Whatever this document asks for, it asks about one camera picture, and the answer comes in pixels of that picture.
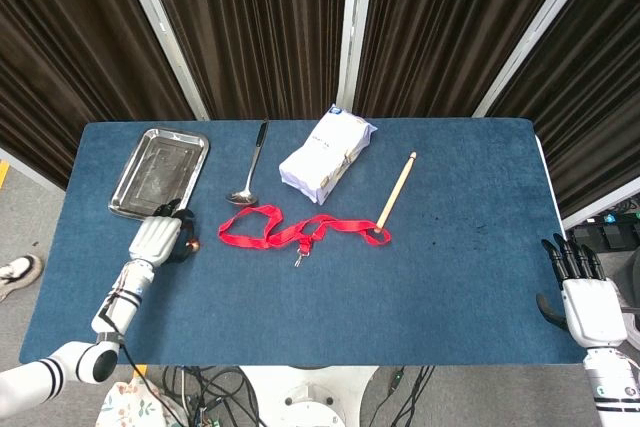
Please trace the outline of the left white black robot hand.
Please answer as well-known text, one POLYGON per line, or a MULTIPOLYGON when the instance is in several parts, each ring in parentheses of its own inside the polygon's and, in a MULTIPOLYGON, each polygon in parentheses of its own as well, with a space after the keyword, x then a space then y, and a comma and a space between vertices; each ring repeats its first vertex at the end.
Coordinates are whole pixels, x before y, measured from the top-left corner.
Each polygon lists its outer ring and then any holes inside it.
POLYGON ((199 250, 195 214, 189 209, 179 209, 179 204, 179 199, 161 204, 142 221, 129 246, 132 261, 145 261, 157 268, 184 262, 199 250))

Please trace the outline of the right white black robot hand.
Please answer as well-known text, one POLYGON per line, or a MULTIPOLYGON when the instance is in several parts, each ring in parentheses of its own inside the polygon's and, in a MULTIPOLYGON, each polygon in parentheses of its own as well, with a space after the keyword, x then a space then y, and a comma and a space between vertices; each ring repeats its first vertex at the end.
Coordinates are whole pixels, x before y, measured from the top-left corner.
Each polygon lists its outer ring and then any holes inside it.
POLYGON ((627 340, 623 311, 598 255, 588 246, 566 240, 555 233, 554 240, 541 245, 550 260, 564 308, 553 311, 546 297, 538 293, 536 304, 550 324, 568 332, 585 349, 617 347, 627 340))

